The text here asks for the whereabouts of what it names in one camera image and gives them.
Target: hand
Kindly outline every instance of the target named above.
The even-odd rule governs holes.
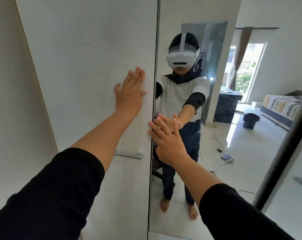
[[[131,119],[138,115],[142,107],[142,97],[147,94],[141,90],[144,78],[145,71],[137,67],[135,73],[128,72],[121,89],[120,83],[114,86],[116,112],[128,115]]]
[[[166,116],[164,116],[164,115],[162,115],[162,114],[159,114],[158,116],[161,118],[161,120],[165,123],[165,125],[169,128],[170,132],[172,133],[172,132],[173,132],[173,119],[172,119],[172,118],[169,118],[169,117],[166,117]],[[177,117],[177,115],[176,115],[176,120],[177,120],[177,127],[178,127],[178,129],[179,129],[179,130],[182,129],[182,128],[183,128],[183,123],[182,123],[182,121]],[[159,125],[157,119],[154,120],[154,123],[155,123],[156,125]]]
[[[160,117],[156,118],[159,126],[151,121],[149,122],[149,125],[153,131],[149,129],[148,133],[158,144],[158,147],[155,151],[159,159],[162,162],[174,167],[183,158],[188,157],[188,154],[179,134],[177,123],[178,117],[176,114],[174,114],[173,117],[173,134]]]

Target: vr headset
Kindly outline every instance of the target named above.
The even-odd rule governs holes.
[[[166,60],[169,67],[192,67],[196,62],[200,49],[196,50],[192,45],[186,44],[187,32],[181,35],[179,46],[169,48],[169,55]]]

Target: striped bedsheet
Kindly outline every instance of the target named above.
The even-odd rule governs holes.
[[[300,110],[301,103],[293,102],[292,98],[292,96],[267,95],[262,106],[293,121]]]

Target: black bucket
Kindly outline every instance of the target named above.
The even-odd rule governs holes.
[[[246,113],[243,116],[243,128],[253,130],[255,123],[257,123],[259,120],[260,116],[256,115],[255,113]]]

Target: metal handle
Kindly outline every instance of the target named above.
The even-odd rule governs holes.
[[[142,159],[143,157],[143,153],[139,153],[137,152],[134,156],[133,155],[126,155],[126,154],[120,154],[120,153],[117,153],[117,150],[115,151],[114,153],[115,156],[120,156],[120,157],[129,157],[129,158],[134,158],[134,159]]]

